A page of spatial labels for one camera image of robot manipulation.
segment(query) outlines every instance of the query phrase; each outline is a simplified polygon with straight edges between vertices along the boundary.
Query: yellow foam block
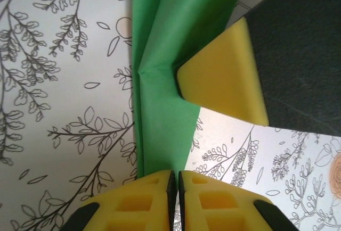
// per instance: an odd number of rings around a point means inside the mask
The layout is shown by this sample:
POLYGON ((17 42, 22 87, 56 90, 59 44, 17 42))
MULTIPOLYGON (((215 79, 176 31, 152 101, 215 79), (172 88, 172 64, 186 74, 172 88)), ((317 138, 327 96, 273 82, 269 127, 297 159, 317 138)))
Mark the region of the yellow foam block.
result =
POLYGON ((272 231, 254 207, 269 199, 193 171, 181 176, 186 231, 272 231))
POLYGON ((84 231, 169 231, 170 175, 159 171, 87 200, 84 205, 96 202, 100 207, 84 231))
POLYGON ((269 125, 245 18, 181 66, 177 80, 189 102, 269 125))

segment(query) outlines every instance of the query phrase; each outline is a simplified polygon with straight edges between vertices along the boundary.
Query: black rubber pad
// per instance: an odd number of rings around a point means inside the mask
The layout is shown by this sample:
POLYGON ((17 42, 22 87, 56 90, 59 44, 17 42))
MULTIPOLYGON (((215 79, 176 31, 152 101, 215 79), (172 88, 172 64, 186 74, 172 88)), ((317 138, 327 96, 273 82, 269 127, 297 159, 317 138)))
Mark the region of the black rubber pad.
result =
POLYGON ((173 231, 174 225, 174 214, 176 205, 176 180, 174 171, 169 175, 168 185, 167 185, 167 202, 168 202, 168 219, 169 219, 169 230, 173 231))
POLYGON ((182 174, 179 171, 179 202, 180 202, 180 217, 181 230, 185 231, 185 185, 183 183, 182 174))
POLYGON ((100 205, 98 203, 90 203, 78 208, 60 231, 83 231, 99 207, 100 205))
POLYGON ((256 200, 254 206, 273 231, 299 231, 276 205, 256 200))
POLYGON ((341 0, 264 0, 246 18, 270 126, 341 136, 341 0))

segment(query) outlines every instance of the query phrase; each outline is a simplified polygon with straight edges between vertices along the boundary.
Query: wallpaper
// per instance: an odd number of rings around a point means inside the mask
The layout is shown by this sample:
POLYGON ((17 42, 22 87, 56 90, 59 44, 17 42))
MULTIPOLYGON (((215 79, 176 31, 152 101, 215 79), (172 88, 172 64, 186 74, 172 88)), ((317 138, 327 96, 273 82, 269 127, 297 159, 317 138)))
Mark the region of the wallpaper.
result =
POLYGON ((131 0, 0 0, 0 230, 136 176, 131 0))
MULTIPOLYGON (((131 19, 131 0, 0 0, 1 231, 59 230, 136 178, 131 19)), ((341 230, 338 137, 201 109, 186 169, 267 196, 300 230, 341 230)))

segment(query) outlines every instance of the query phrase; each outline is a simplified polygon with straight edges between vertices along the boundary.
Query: folded green paper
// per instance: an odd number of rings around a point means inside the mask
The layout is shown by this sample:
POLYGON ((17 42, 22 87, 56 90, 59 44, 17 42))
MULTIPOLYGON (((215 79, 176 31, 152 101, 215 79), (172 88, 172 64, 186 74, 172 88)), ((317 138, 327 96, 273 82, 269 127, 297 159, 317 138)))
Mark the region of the folded green paper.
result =
POLYGON ((200 107, 177 90, 176 70, 217 37, 237 0, 133 0, 138 177, 185 166, 200 107))

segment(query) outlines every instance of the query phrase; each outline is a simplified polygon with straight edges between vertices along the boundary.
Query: clamp jaw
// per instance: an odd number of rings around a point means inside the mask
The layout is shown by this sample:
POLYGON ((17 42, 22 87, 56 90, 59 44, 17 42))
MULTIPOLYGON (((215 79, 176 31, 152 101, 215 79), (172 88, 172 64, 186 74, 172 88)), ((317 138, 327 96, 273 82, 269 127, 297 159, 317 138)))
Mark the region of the clamp jaw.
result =
POLYGON ((298 231, 272 202, 193 171, 159 171, 87 200, 61 231, 298 231))

